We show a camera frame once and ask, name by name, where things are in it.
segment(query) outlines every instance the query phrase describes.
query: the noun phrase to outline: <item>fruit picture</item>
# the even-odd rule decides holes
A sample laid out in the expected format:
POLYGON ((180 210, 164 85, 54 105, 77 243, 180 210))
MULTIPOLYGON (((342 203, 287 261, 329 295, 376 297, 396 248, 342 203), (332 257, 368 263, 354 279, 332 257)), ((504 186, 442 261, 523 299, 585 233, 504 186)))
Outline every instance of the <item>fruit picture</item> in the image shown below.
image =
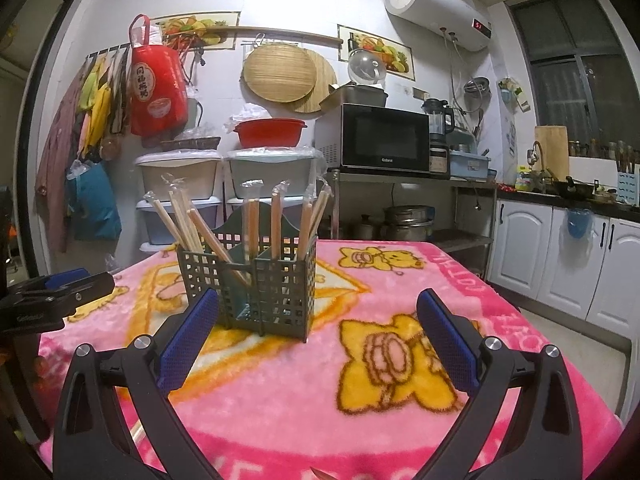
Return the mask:
POLYGON ((414 57, 410 47, 344 25, 338 25, 338 36, 342 39, 340 61, 348 61, 351 51, 363 48, 376 53, 389 73, 415 81, 414 57))
POLYGON ((197 36, 206 50, 233 50, 236 35, 213 27, 237 27, 240 12, 203 12, 197 14, 176 14, 160 16, 152 20, 162 30, 164 44, 171 48, 193 44, 197 36))

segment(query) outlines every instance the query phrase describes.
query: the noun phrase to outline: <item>digital display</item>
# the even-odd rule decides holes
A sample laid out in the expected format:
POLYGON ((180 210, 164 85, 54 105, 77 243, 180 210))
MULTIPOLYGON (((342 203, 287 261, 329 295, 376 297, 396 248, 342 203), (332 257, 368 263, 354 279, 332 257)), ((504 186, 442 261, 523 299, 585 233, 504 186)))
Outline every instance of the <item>digital display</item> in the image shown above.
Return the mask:
POLYGON ((478 20, 474 20, 474 29, 482 32, 486 37, 491 39, 491 29, 487 27, 484 23, 479 22, 478 20))
POLYGON ((359 155, 414 160, 418 157, 418 133, 412 124, 358 117, 355 133, 355 148, 359 155))

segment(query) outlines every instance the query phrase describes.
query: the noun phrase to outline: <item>faucet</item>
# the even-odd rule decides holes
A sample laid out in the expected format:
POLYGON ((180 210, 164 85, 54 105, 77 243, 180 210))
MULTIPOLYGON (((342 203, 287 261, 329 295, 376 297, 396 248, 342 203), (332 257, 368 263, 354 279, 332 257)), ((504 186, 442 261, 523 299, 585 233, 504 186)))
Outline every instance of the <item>faucet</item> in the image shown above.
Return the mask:
POLYGON ((542 188, 542 193, 546 194, 546 175, 548 174, 551 180, 556 180, 556 177, 550 170, 545 168, 545 155, 542 152, 542 145, 540 145, 540 142, 536 140, 533 143, 533 148, 527 150, 527 162, 529 163, 531 169, 533 169, 533 166, 537 161, 540 161, 540 187, 542 188), (536 153, 536 146, 538 147, 540 156, 538 156, 538 154, 536 153))
POLYGON ((540 173, 544 173, 545 171, 545 156, 542 153, 542 145, 535 140, 533 142, 533 148, 531 150, 527 150, 527 162, 529 163, 531 169, 537 161, 540 161, 540 173), (536 146, 538 147, 538 151, 540 152, 540 156, 536 153, 536 146))

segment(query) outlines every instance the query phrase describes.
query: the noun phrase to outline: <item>round wooden board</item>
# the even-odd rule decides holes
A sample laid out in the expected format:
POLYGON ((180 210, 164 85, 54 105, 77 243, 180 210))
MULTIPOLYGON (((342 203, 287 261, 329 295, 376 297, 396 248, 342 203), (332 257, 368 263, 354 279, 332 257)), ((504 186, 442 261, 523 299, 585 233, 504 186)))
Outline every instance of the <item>round wooden board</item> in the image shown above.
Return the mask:
POLYGON ((304 49, 286 43, 271 43, 259 46, 249 54, 242 77, 263 99, 290 103, 313 90, 316 66, 304 49))
POLYGON ((306 54, 316 66, 316 86, 302 99, 287 104, 287 108, 293 112, 309 114, 320 110, 320 101, 329 95, 329 85, 336 84, 334 67, 320 54, 313 50, 305 49, 306 54))

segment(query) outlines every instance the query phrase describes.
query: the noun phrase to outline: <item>pink blanket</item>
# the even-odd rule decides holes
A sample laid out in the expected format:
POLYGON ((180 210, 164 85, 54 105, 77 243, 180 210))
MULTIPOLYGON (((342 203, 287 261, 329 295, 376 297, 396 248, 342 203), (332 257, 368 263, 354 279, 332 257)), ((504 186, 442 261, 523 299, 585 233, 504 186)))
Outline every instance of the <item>pink blanket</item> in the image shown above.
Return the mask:
MULTIPOLYGON (((456 420, 456 391, 415 319, 418 293, 433 288, 449 309, 510 348, 548 341, 507 301, 427 243, 318 243, 316 306, 306 344, 215 328, 182 389, 170 396, 204 455, 229 480, 312 480, 310 466, 338 480, 409 480, 456 420)), ((116 277, 114 293, 79 309, 64 330, 42 337, 49 371, 41 385, 53 421, 68 362, 84 342, 97 350, 153 334, 186 306, 174 252, 116 277)), ((568 364, 584 438, 584 476, 622 427, 568 364)), ((507 428, 511 390, 475 467, 490 462, 507 428)), ((121 404, 133 426, 126 394, 121 404)), ((50 463, 50 441, 40 449, 50 463)), ((147 463, 159 466, 148 441, 147 463)))

